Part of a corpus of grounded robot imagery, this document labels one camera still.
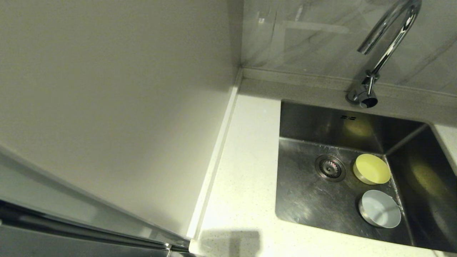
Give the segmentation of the stainless steel appliance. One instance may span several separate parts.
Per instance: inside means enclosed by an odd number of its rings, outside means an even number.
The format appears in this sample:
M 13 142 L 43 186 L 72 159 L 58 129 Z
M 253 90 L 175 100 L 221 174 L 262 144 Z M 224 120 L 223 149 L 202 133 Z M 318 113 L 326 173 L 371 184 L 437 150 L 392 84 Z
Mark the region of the stainless steel appliance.
M 59 221 L 0 200 L 0 257 L 195 257 L 167 243 Z

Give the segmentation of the yellow bowl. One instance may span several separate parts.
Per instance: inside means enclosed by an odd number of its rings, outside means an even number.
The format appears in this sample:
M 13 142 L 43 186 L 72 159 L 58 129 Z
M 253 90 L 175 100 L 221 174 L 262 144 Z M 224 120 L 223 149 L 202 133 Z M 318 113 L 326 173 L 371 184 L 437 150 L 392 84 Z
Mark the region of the yellow bowl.
M 391 172 L 387 164 L 377 156 L 363 153 L 353 164 L 354 175 L 364 184 L 385 184 L 391 179 Z

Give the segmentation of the round metal drain strainer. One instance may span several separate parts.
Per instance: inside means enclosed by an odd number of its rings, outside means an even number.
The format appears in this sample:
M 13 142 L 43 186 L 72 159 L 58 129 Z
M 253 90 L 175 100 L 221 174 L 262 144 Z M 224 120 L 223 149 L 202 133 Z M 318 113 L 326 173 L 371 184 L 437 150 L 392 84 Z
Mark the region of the round metal drain strainer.
M 320 177 L 330 182 L 341 182 L 346 177 L 346 166 L 338 158 L 321 155 L 315 160 L 315 171 Z

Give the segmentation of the white cabinet side panel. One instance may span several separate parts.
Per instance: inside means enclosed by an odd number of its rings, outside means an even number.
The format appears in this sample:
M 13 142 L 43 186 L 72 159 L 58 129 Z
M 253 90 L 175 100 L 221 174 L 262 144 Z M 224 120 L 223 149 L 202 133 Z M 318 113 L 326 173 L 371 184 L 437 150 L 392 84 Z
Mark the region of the white cabinet side panel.
M 195 238 L 241 79 L 244 0 L 0 0 L 0 199 Z

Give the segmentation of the stainless steel sink basin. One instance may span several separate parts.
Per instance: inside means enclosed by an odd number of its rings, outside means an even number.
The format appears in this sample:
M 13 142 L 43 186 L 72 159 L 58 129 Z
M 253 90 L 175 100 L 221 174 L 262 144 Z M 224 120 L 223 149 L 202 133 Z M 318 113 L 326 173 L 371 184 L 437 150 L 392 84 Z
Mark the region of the stainless steel sink basin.
M 367 185 L 354 175 L 363 153 L 387 164 L 387 183 Z M 318 175 L 321 155 L 345 164 L 343 181 Z M 275 213 L 283 221 L 457 254 L 456 171 L 429 124 L 281 103 Z M 362 218 L 358 202 L 368 190 L 382 191 L 400 206 L 397 227 L 375 227 Z

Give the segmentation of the pale blue bowl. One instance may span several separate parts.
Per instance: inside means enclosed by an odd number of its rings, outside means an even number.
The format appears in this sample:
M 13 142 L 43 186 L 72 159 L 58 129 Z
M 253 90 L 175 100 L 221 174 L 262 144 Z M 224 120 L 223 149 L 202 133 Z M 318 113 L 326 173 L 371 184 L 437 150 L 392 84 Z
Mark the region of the pale blue bowl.
M 364 192 L 358 202 L 359 213 L 372 226 L 393 229 L 402 220 L 400 206 L 392 197 L 379 190 Z

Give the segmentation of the chrome gooseneck faucet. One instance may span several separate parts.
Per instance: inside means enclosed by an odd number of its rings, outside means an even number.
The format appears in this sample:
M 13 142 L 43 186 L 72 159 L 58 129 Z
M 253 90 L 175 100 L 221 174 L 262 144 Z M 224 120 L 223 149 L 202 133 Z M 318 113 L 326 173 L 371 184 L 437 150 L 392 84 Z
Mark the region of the chrome gooseneck faucet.
M 397 0 L 381 16 L 363 40 L 357 51 L 367 55 L 382 41 L 383 36 L 388 34 L 390 28 L 393 27 L 398 18 L 403 18 L 384 50 L 380 52 L 375 64 L 365 71 L 363 80 L 355 86 L 351 86 L 348 93 L 346 93 L 346 100 L 350 104 L 359 105 L 363 109 L 376 106 L 378 99 L 374 87 L 381 77 L 381 70 L 412 28 L 418 18 L 421 7 L 422 0 Z

